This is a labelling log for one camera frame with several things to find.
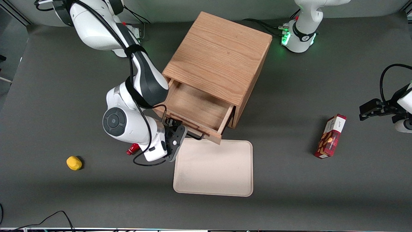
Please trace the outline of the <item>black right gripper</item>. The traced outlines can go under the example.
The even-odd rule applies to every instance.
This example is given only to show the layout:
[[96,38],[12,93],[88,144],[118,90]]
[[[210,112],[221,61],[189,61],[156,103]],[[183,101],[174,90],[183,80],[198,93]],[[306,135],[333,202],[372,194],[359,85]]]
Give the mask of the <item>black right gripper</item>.
[[165,160],[173,162],[175,161],[187,134],[187,128],[182,125],[182,121],[173,120],[172,118],[166,118],[164,120],[164,125],[167,126],[165,134],[167,154]]

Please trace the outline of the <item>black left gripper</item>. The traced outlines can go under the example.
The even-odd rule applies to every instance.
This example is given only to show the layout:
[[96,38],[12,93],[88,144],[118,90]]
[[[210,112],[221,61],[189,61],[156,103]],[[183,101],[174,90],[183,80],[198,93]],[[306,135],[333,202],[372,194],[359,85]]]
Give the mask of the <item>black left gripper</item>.
[[360,106],[360,121],[370,117],[387,115],[392,115],[392,123],[408,119],[408,112],[396,100],[385,101],[382,107],[380,99],[372,99]]

